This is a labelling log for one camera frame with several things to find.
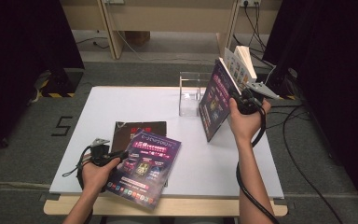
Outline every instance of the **table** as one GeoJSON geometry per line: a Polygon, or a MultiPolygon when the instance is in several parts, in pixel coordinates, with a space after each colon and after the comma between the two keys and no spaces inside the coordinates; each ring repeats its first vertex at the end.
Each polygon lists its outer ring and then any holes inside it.
{"type": "MultiPolygon", "coordinates": [[[[61,197],[58,201],[47,200],[45,212],[50,215],[69,213],[81,188],[75,174],[68,177],[62,174],[75,167],[82,150],[96,137],[111,140],[116,121],[165,120],[167,136],[181,141],[182,147],[157,209],[144,210],[116,196],[109,197],[112,195],[106,192],[97,200],[94,214],[237,216],[240,190],[235,168],[238,152],[228,123],[223,123],[207,143],[200,117],[179,117],[178,106],[179,88],[94,87],[50,188],[50,193],[60,193],[61,197]]],[[[255,147],[255,156],[275,214],[284,216],[287,207],[275,203],[284,197],[266,135],[255,147]]]]}
{"type": "Polygon", "coordinates": [[[119,59],[124,41],[118,31],[216,33],[221,55],[229,48],[238,0],[125,0],[124,5],[98,0],[109,33],[114,59],[119,59]]]}

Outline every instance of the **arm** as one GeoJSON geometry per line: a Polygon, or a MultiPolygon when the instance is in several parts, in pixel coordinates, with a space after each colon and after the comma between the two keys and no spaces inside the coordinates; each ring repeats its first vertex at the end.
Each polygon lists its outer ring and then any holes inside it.
{"type": "MultiPolygon", "coordinates": [[[[237,108],[234,99],[229,100],[230,106],[230,127],[234,133],[235,141],[239,152],[239,163],[243,185],[270,213],[273,215],[272,206],[269,202],[266,188],[261,178],[255,161],[255,154],[252,147],[252,137],[260,128],[260,114],[243,115],[237,108]]],[[[263,108],[268,113],[270,104],[265,100],[263,108]]],[[[240,222],[243,223],[271,223],[251,201],[240,192],[240,222]]]]}
{"type": "Polygon", "coordinates": [[[119,163],[120,158],[115,158],[103,167],[98,167],[91,162],[83,166],[83,192],[63,222],[64,224],[84,223],[86,221],[91,212],[92,206],[98,198],[101,188],[106,184],[110,172],[119,163]]]}

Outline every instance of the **gray carpet floor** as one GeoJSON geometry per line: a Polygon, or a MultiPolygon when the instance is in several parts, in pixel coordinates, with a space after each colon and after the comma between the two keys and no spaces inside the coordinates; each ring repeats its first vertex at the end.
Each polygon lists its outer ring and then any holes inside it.
{"type": "MultiPolygon", "coordinates": [[[[40,98],[22,113],[8,146],[0,148],[0,223],[60,223],[43,212],[48,188],[93,86],[178,86],[180,72],[212,71],[211,65],[170,63],[85,63],[72,98],[40,98]],[[61,125],[69,129],[57,128],[61,125]]],[[[336,165],[321,133],[300,107],[282,132],[282,123],[299,100],[271,101],[268,140],[289,214],[281,223],[338,223],[307,179],[330,202],[344,223],[358,223],[358,194],[343,167],[336,165]],[[287,140],[289,150],[283,138],[287,140]]],[[[91,223],[99,223],[94,217],[91,223]]]]}

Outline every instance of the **magazine cover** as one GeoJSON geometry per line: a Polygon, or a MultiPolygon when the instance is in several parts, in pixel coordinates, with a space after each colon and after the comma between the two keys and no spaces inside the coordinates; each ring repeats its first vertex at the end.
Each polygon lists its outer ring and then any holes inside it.
{"type": "Polygon", "coordinates": [[[129,157],[109,176],[106,190],[154,209],[180,146],[179,141],[138,129],[127,147],[129,157]]]}
{"type": "Polygon", "coordinates": [[[206,87],[199,106],[202,126],[208,142],[211,141],[229,114],[228,101],[230,95],[228,90],[230,88],[234,88],[234,90],[240,93],[223,59],[219,58],[219,60],[216,60],[211,80],[206,87]]]}
{"type": "Polygon", "coordinates": [[[125,150],[138,129],[148,133],[167,135],[166,121],[123,122],[117,121],[112,139],[112,152],[125,150]]]}

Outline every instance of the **purple magazine cover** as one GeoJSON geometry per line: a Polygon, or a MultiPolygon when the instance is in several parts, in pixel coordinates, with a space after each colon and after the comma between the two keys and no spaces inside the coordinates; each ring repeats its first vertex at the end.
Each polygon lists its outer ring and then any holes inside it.
{"type": "Polygon", "coordinates": [[[211,141],[229,114],[228,90],[234,87],[240,92],[223,60],[216,60],[212,76],[200,101],[199,111],[207,141],[211,141]]]}
{"type": "Polygon", "coordinates": [[[181,142],[139,129],[127,147],[129,157],[109,177],[106,189],[154,209],[180,146],[181,142]]]}

